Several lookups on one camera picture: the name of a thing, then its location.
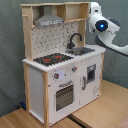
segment wooden toy kitchen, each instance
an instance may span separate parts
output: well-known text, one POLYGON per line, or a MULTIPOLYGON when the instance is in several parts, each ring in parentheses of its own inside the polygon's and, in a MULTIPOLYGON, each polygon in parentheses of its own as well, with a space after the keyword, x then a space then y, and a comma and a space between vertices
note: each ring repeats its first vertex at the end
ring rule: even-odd
POLYGON ((21 6, 26 107, 48 128, 101 95, 105 49, 85 44, 89 2, 21 6))

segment oven handle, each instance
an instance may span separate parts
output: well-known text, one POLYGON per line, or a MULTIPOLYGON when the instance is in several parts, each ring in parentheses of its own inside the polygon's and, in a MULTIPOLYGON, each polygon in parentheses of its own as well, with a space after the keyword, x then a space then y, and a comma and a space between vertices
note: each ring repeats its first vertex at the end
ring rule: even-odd
POLYGON ((83 80, 84 80, 84 87, 82 87, 82 90, 85 90, 86 88, 86 77, 85 76, 83 76, 83 80))
POLYGON ((73 82, 73 81, 70 80, 70 81, 69 81, 68 83, 66 83, 66 84, 61 84, 61 85, 59 85, 59 87, 66 87, 66 86, 69 86, 72 82, 73 82))

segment black knob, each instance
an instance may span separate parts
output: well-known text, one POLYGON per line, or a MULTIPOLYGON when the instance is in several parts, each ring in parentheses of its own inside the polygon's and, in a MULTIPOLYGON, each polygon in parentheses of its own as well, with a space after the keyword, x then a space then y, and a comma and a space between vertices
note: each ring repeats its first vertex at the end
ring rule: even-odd
POLYGON ((54 78, 55 78, 55 79, 59 79, 59 74, 58 74, 58 73, 55 73, 55 74, 54 74, 54 78))

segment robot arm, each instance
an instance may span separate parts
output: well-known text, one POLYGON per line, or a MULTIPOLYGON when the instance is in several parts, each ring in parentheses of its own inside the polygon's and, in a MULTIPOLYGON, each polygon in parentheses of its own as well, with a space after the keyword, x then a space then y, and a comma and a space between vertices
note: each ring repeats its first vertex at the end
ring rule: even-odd
POLYGON ((101 6, 96 2, 91 2, 89 14, 89 32, 98 32, 96 43, 124 56, 128 56, 128 45, 119 47, 112 44, 117 32, 120 30, 118 21, 112 18, 106 19, 102 16, 101 6))

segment cabinet door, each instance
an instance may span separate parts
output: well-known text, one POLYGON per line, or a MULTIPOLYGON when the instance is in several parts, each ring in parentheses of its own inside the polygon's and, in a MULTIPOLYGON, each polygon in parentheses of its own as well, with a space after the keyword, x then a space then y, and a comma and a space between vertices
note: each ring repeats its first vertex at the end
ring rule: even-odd
POLYGON ((99 97, 102 54, 82 61, 80 106, 99 97))

